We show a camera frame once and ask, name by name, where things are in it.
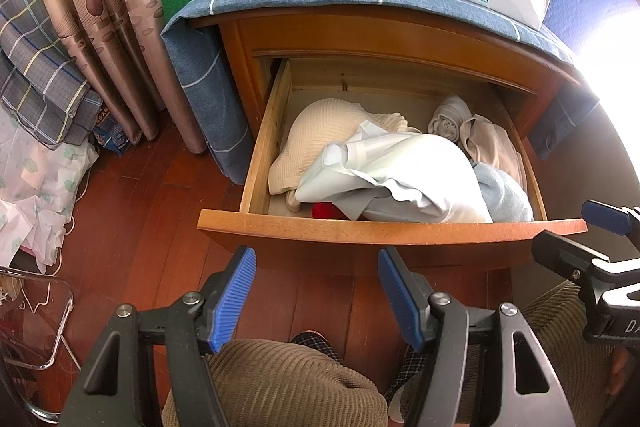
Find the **light blue towel underwear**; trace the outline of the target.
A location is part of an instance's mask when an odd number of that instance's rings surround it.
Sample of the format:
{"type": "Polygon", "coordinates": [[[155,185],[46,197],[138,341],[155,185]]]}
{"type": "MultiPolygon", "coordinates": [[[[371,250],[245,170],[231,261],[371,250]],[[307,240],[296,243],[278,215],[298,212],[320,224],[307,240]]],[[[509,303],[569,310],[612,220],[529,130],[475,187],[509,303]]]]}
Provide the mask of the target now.
{"type": "Polygon", "coordinates": [[[476,162],[473,171],[492,221],[514,223],[534,220],[527,194],[512,176],[482,162],[476,162]]]}

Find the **pale blue white garment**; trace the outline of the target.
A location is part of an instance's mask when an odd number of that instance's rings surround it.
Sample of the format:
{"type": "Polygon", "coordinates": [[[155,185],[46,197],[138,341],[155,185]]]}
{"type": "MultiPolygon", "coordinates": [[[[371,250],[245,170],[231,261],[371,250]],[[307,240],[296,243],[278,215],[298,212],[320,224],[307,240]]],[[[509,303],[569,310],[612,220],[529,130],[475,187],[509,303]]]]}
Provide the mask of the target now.
{"type": "Polygon", "coordinates": [[[330,202],[356,221],[490,223],[470,162],[438,135],[388,132],[363,121],[306,170],[297,202],[330,202]]]}

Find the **beige garment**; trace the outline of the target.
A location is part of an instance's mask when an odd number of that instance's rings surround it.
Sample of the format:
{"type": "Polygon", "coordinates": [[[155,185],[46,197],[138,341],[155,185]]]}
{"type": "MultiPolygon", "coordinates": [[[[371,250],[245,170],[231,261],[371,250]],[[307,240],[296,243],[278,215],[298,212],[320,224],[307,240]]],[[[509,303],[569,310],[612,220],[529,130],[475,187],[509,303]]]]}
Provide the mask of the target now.
{"type": "Polygon", "coordinates": [[[472,161],[504,171],[527,192],[522,155],[503,127],[483,116],[474,115],[460,126],[459,145],[472,161]]]}

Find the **white grey socks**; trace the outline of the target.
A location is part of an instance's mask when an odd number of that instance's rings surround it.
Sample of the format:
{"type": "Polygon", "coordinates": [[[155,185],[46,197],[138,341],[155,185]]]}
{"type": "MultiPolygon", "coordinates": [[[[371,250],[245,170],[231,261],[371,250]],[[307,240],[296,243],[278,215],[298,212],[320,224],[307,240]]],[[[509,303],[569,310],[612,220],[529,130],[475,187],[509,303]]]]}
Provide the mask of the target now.
{"type": "Polygon", "coordinates": [[[427,125],[427,133],[439,135],[451,142],[460,139],[462,124],[472,118],[468,104],[457,95],[449,95],[434,110],[427,125]]]}

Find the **cream knitted bra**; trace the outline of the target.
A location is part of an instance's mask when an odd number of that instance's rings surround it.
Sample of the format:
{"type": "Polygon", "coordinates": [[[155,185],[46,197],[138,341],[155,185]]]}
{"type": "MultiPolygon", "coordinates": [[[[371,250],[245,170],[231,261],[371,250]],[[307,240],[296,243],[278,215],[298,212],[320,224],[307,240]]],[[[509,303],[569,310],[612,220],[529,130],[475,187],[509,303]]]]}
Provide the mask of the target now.
{"type": "Polygon", "coordinates": [[[346,142],[365,121],[387,132],[416,132],[399,113],[373,114],[358,103],[322,98],[305,107],[293,121],[281,152],[269,169],[269,193],[283,194],[288,211],[299,212],[302,204],[295,199],[295,191],[303,174],[326,144],[346,142]]]}

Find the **open wooden drawer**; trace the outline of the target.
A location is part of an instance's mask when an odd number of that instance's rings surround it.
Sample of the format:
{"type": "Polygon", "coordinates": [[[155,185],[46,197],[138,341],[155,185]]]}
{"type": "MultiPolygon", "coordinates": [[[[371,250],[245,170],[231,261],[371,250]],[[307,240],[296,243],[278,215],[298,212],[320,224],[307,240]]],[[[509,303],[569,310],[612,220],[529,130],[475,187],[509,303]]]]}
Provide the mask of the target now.
{"type": "Polygon", "coordinates": [[[357,102],[374,113],[399,113],[425,129],[448,94],[463,100],[508,132],[518,153],[525,150],[501,95],[509,85],[467,72],[364,57],[262,58],[262,88],[256,143],[238,210],[201,212],[198,228],[233,249],[253,247],[265,268],[361,274],[376,269],[378,251],[394,246],[410,268],[484,271],[524,265],[530,243],[549,230],[575,236],[587,232],[582,218],[551,220],[534,169],[524,165],[534,221],[495,225],[418,225],[409,222],[314,219],[308,208],[287,210],[282,196],[268,190],[268,171],[295,117],[320,98],[357,102]]]}

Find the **red underwear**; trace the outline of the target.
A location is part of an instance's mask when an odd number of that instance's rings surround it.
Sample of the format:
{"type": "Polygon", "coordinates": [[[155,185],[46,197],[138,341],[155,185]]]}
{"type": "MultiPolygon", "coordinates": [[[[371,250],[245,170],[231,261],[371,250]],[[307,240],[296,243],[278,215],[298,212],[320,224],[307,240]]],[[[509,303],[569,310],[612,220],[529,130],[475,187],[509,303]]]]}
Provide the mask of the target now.
{"type": "Polygon", "coordinates": [[[311,206],[311,217],[324,220],[348,220],[332,202],[314,202],[311,206]]]}

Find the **plaid slipper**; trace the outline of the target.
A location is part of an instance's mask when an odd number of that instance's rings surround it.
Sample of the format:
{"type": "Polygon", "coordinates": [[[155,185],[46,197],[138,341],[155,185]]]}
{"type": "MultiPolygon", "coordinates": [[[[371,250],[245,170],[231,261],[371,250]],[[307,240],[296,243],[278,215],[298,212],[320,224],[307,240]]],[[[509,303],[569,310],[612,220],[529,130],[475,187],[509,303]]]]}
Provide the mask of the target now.
{"type": "Polygon", "coordinates": [[[322,353],[322,355],[326,355],[330,359],[334,360],[337,363],[342,364],[343,359],[337,353],[337,351],[333,348],[329,340],[326,339],[323,335],[316,331],[303,331],[296,334],[291,340],[290,343],[295,343],[299,346],[305,346],[310,349],[314,349],[322,353]]]}

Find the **blue checked cloth cover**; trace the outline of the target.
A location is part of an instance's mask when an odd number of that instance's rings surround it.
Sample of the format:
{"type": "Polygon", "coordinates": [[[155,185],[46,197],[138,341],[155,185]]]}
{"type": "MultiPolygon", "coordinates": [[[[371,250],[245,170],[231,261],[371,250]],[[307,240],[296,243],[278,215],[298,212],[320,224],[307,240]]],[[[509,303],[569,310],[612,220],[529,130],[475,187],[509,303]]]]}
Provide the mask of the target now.
{"type": "Polygon", "coordinates": [[[163,39],[180,87],[220,172],[244,184],[254,150],[245,109],[229,65],[228,46],[217,26],[191,27],[211,15],[238,15],[254,9],[330,5],[382,5],[469,23],[506,41],[525,44],[546,57],[572,64],[570,50],[548,28],[533,30],[512,18],[465,0],[191,0],[166,24],[163,39]]]}

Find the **clear acrylic chair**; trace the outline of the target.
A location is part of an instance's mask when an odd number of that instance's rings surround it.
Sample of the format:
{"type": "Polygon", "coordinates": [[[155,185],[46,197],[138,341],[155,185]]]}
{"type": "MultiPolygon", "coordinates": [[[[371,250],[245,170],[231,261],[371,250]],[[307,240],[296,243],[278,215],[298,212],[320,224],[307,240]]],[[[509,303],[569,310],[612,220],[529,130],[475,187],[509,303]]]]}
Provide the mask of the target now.
{"type": "Polygon", "coordinates": [[[52,274],[1,269],[1,424],[56,426],[61,414],[40,407],[41,377],[80,361],[65,333],[75,297],[69,283],[52,274]]]}

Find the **blue packet on floor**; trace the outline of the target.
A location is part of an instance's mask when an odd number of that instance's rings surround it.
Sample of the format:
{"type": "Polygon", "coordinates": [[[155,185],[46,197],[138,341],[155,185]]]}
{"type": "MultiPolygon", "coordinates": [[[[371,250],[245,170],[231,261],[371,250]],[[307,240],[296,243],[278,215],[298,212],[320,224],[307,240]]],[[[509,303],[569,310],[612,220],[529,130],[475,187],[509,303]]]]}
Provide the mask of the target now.
{"type": "Polygon", "coordinates": [[[130,149],[131,143],[122,130],[122,126],[105,104],[101,106],[98,117],[96,117],[96,125],[93,127],[92,133],[99,147],[109,150],[118,157],[122,157],[130,149]]]}

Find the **white floral fabric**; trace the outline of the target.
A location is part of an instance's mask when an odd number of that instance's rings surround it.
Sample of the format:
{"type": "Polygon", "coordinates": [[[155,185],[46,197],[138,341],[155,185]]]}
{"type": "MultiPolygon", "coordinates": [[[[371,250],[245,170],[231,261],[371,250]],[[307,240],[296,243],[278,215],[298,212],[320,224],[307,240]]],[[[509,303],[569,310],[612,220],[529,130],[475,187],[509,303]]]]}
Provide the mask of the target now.
{"type": "Polygon", "coordinates": [[[82,178],[98,159],[89,142],[49,150],[1,112],[1,264],[25,248],[44,271],[63,247],[82,178]]]}

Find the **wooden nightstand cabinet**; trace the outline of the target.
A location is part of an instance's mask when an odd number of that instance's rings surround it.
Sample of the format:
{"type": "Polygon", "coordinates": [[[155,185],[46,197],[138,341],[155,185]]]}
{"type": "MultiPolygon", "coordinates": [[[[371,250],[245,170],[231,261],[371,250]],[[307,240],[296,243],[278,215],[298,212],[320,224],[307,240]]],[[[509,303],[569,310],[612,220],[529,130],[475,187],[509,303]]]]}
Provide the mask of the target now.
{"type": "Polygon", "coordinates": [[[295,90],[437,96],[481,83],[513,92],[512,121],[526,134],[563,87],[584,84],[577,68],[526,44],[451,18],[397,8],[330,5],[201,16],[216,29],[256,150],[247,183],[268,184],[295,90]]]}

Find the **grey plaid bedding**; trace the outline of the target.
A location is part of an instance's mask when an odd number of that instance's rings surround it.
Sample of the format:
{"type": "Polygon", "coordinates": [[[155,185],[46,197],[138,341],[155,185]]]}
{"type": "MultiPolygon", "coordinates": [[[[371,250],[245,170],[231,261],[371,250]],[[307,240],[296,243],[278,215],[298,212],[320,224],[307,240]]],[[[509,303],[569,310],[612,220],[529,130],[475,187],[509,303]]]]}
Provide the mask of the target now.
{"type": "Polygon", "coordinates": [[[1,102],[41,144],[79,145],[102,98],[91,89],[42,0],[1,0],[1,102]]]}

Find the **beige leaf pattern curtain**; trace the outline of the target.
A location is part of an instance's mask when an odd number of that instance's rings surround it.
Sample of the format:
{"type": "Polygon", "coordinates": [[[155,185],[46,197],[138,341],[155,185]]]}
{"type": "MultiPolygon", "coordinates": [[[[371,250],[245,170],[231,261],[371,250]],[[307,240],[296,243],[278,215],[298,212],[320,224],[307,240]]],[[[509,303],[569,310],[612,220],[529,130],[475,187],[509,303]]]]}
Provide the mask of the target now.
{"type": "Polygon", "coordinates": [[[205,141],[160,38],[162,0],[43,0],[80,72],[131,144],[154,140],[168,112],[186,149],[205,141]]]}

